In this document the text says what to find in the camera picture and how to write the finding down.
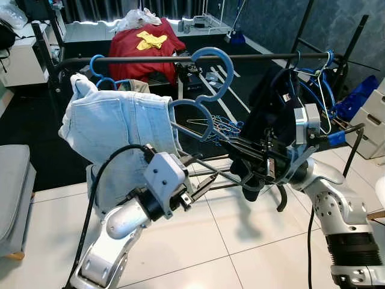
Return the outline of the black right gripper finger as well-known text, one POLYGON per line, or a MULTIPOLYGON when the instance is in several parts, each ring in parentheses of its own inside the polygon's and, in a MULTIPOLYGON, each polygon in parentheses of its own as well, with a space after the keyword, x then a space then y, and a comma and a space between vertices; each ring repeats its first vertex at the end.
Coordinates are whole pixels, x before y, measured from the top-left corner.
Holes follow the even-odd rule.
POLYGON ((224 148, 229 154, 232 153, 233 147, 250 147, 251 149, 255 149, 256 151, 264 151, 266 153, 264 147, 259 143, 254 143, 250 140, 246 140, 241 137, 229 137, 224 140, 224 148))
POLYGON ((264 151, 256 151, 250 147, 233 147, 232 157, 241 160, 243 163, 264 163, 268 159, 264 151))

